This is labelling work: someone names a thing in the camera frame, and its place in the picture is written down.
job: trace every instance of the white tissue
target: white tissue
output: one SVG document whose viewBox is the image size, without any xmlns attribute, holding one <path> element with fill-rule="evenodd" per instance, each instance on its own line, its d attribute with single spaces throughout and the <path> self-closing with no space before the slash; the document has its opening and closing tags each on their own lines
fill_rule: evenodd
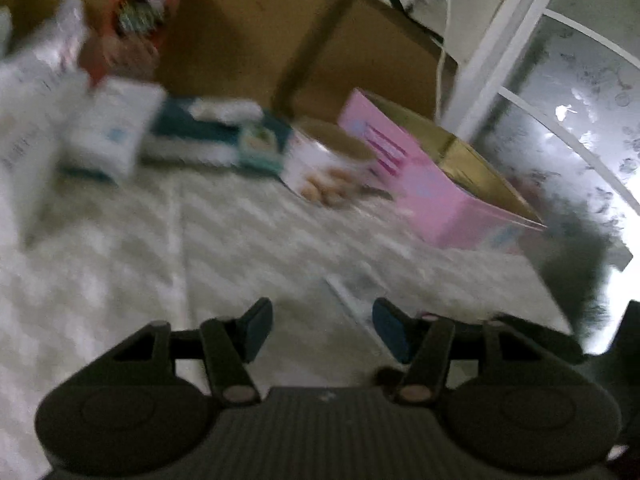
<svg viewBox="0 0 640 480">
<path fill-rule="evenodd" d="M 197 121 L 227 126 L 259 123 L 264 116 L 262 107 L 249 99 L 196 99 L 189 107 L 189 113 Z"/>
<path fill-rule="evenodd" d="M 157 84 L 105 79 L 65 135 L 66 167 L 103 173 L 116 182 L 129 178 L 165 97 Z"/>
</svg>

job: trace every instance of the cardboard box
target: cardboard box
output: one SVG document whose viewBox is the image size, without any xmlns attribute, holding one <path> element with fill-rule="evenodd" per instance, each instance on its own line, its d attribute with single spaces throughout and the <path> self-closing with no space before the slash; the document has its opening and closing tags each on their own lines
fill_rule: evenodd
<svg viewBox="0 0 640 480">
<path fill-rule="evenodd" d="M 328 0 L 276 88 L 272 109 L 335 123 L 354 88 L 433 115 L 440 49 L 402 12 L 379 0 Z M 447 57 L 444 94 L 456 63 Z"/>
<path fill-rule="evenodd" d="M 428 243 L 513 252 L 524 231 L 545 228 L 484 158 L 432 121 L 356 89 L 338 124 L 376 152 L 372 170 Z"/>
</svg>

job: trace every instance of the screw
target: screw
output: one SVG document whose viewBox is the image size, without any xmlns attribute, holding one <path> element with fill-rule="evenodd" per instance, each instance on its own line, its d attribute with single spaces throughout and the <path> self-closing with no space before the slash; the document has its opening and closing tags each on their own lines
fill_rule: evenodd
<svg viewBox="0 0 640 480">
<path fill-rule="evenodd" d="M 399 395 L 402 397 L 402 400 L 417 404 L 419 402 L 427 402 L 427 400 L 433 397 L 433 392 L 423 384 L 408 384 L 400 388 Z"/>
<path fill-rule="evenodd" d="M 246 404 L 258 396 L 258 393 L 251 387 L 244 384 L 235 384 L 225 388 L 222 396 L 232 404 Z"/>
</svg>

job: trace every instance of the white cable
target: white cable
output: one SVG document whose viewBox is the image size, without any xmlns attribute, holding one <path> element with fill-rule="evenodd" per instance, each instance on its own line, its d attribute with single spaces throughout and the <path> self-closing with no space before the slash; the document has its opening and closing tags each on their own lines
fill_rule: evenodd
<svg viewBox="0 0 640 480">
<path fill-rule="evenodd" d="M 436 69 L 436 124 L 440 124 L 442 118 L 442 73 L 444 72 L 444 62 L 447 59 L 447 34 L 449 32 L 449 23 L 451 21 L 451 0 L 447 0 L 447 16 L 444 22 L 444 33 L 442 35 L 442 47 L 440 50 L 440 59 Z"/>
</svg>

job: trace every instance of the white window frame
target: white window frame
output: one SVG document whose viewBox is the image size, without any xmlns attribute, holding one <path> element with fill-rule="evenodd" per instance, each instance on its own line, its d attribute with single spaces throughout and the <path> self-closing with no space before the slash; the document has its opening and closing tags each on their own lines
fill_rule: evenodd
<svg viewBox="0 0 640 480">
<path fill-rule="evenodd" d="M 640 70 L 640 59 L 589 27 L 547 8 L 551 0 L 505 0 L 469 64 L 460 70 L 441 126 L 471 142 L 498 95 L 547 127 L 589 164 L 640 215 L 640 203 L 624 183 L 565 127 L 504 87 L 542 16 L 571 27 L 615 52 Z"/>
</svg>

